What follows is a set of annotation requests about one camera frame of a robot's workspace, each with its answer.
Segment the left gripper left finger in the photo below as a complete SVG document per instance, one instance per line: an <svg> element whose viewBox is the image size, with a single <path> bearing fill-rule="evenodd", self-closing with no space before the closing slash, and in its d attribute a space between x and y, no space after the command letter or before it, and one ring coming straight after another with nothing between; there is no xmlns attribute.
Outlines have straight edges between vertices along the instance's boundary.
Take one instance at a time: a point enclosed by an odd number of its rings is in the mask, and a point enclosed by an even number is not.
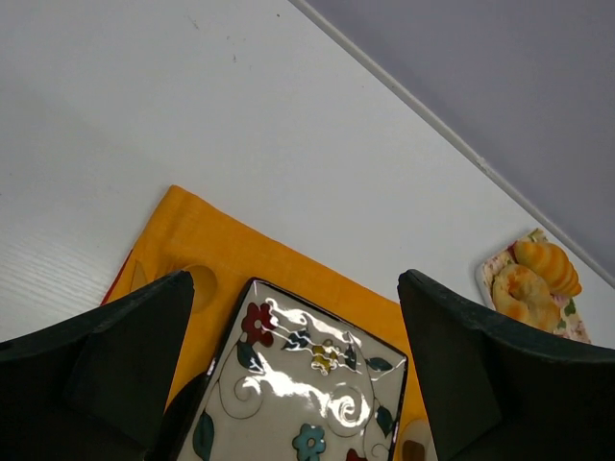
<svg viewBox="0 0 615 461"><path fill-rule="evenodd" d="M1 344L4 460L141 460L190 318L188 272Z"/></svg>

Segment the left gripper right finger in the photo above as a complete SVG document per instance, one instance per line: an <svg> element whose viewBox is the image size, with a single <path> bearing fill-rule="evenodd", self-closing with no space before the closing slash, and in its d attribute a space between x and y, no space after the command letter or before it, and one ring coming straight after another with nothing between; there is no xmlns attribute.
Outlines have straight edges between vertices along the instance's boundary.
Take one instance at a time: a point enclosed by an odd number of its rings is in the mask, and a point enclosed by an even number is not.
<svg viewBox="0 0 615 461"><path fill-rule="evenodd" d="M439 459L613 458L613 350L529 327L417 270L398 293Z"/></svg>

